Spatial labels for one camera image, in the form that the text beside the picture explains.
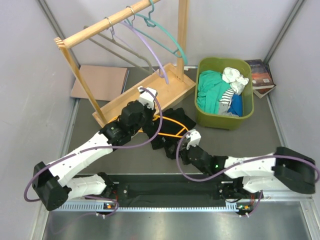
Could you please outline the orange plastic hanger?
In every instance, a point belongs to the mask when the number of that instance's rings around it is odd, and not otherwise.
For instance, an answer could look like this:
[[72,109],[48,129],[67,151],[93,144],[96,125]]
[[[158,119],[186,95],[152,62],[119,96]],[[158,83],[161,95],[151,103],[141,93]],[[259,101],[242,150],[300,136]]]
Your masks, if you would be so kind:
[[188,132],[189,129],[180,121],[173,118],[164,116],[164,126],[161,128],[158,135],[163,137],[181,138],[184,133]]

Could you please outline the black tank top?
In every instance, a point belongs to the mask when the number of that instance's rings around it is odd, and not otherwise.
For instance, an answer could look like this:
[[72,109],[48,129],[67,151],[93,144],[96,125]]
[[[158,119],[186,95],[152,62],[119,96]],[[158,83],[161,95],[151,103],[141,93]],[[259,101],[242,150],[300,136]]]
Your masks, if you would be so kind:
[[176,158],[176,150],[181,137],[196,126],[196,122],[186,115],[182,107],[169,108],[163,113],[159,134],[151,141],[153,150],[164,149],[166,157]]

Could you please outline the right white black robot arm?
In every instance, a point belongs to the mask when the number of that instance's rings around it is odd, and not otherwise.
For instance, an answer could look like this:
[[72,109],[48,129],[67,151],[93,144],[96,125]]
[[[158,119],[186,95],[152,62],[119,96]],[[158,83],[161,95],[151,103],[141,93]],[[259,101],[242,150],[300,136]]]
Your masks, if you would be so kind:
[[265,190],[291,190],[311,195],[320,171],[315,161],[287,147],[258,157],[210,155],[199,146],[176,150],[175,157],[196,167],[203,181],[235,181],[233,192],[239,198]]

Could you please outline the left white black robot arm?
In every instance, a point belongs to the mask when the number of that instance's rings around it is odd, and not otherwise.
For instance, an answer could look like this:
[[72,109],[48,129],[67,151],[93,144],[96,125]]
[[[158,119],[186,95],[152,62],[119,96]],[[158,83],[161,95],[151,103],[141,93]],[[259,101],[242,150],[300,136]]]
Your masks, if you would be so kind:
[[69,154],[48,164],[42,161],[36,164],[30,186],[46,210],[56,210],[68,200],[88,195],[109,198],[114,184],[106,173],[89,177],[76,175],[101,157],[127,149],[127,143],[138,130],[153,123],[155,107],[159,105],[157,100],[131,101],[116,120],[107,123]]

